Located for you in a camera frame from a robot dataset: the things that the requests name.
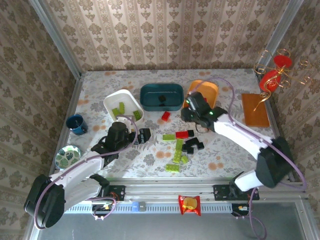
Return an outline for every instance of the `table surface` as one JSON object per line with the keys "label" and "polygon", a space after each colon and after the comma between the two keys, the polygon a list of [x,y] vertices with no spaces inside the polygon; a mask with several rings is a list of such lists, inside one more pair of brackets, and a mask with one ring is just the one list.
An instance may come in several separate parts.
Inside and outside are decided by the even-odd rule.
{"label": "table surface", "polygon": [[[109,94],[128,89],[139,100],[140,89],[149,83],[177,83],[184,94],[192,81],[220,77],[231,82],[235,89],[235,101],[231,114],[244,122],[242,93],[260,93],[257,78],[251,69],[212,69],[212,70],[135,70],[135,71],[92,71],[85,74],[76,113],[84,117],[88,133],[76,136],[69,134],[68,144],[80,148],[83,157],[103,136],[112,124],[112,118],[103,101]],[[232,91],[226,83],[213,81],[219,88],[216,106],[228,109]],[[138,128],[150,128],[151,138],[145,144],[134,145],[119,154],[119,158],[100,170],[98,174],[109,178],[146,177],[234,177],[242,171],[256,167],[256,160],[243,148],[217,133],[198,133],[194,123],[181,120],[181,111],[171,112],[168,122],[161,120],[163,112],[144,112],[143,123]],[[274,137],[271,127],[253,129],[263,135]],[[180,165],[179,173],[166,172],[166,164],[172,164],[176,141],[163,141],[163,134],[194,130],[195,137],[204,143],[203,150],[195,148],[188,155],[189,162]]]}

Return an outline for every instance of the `red block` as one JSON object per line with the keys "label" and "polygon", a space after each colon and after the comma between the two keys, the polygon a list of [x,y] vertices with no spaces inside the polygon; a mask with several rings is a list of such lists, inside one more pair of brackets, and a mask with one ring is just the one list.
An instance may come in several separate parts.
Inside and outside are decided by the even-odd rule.
{"label": "red block", "polygon": [[175,133],[176,139],[187,139],[189,137],[188,131],[177,131]]}
{"label": "red block", "polygon": [[164,114],[162,115],[161,119],[163,121],[168,121],[169,117],[170,117],[170,112],[165,111]]}

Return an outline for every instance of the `green lego brick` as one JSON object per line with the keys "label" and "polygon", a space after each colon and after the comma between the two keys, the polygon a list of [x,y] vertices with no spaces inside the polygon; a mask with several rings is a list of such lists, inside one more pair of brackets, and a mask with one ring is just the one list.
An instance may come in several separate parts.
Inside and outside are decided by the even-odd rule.
{"label": "green lego brick", "polygon": [[180,150],[175,150],[175,153],[174,153],[172,162],[174,162],[174,163],[176,163],[176,164],[180,163],[181,154],[182,154],[182,151],[180,151]]}
{"label": "green lego brick", "polygon": [[119,109],[118,108],[114,108],[114,109],[112,109],[112,113],[113,113],[113,115],[116,117],[116,116],[118,116],[119,114],[120,114],[120,112],[119,112]]}
{"label": "green lego brick", "polygon": [[163,141],[174,141],[176,140],[176,135],[175,134],[164,134],[162,136]]}
{"label": "green lego brick", "polygon": [[125,114],[125,104],[123,102],[119,102],[119,113]]}
{"label": "green lego brick", "polygon": [[167,165],[165,165],[165,171],[166,172],[178,173],[179,170],[180,170],[179,165],[175,165],[175,164],[167,164]]}
{"label": "green lego brick", "polygon": [[189,162],[189,159],[186,156],[182,156],[181,161],[183,162],[183,164],[186,164]]}
{"label": "green lego brick", "polygon": [[137,111],[134,111],[133,112],[133,115],[135,117],[135,120],[138,121],[139,119],[141,119],[141,115],[140,115],[140,112],[137,110]]}
{"label": "green lego brick", "polygon": [[177,138],[176,144],[175,144],[175,150],[182,150],[182,145],[184,144],[184,140],[181,138]]}

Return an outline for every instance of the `red chip bag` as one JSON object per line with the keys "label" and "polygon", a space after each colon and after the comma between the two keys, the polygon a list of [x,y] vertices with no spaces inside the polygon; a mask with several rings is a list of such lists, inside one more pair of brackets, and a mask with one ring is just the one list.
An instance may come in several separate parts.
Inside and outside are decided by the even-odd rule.
{"label": "red chip bag", "polygon": [[200,197],[190,197],[190,196],[181,196],[178,197],[180,212],[181,214],[187,213],[196,213],[198,216],[201,216],[201,205]]}

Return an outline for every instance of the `patterned wall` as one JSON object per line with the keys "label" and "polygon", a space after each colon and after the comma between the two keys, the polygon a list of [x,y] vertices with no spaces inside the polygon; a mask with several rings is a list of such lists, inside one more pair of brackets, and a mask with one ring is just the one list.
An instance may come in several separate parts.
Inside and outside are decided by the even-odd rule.
{"label": "patterned wall", "polygon": [[251,68],[288,0],[45,0],[82,71]]}
{"label": "patterned wall", "polygon": [[300,71],[314,82],[293,82],[290,88],[277,89],[273,97],[276,120],[290,142],[296,164],[308,182],[311,207],[320,228],[320,1],[305,0],[284,36],[280,47],[292,54],[294,68],[299,60],[308,59],[314,71]]}
{"label": "patterned wall", "polygon": [[47,174],[75,80],[36,12],[0,0],[0,239],[22,239],[23,204]]}

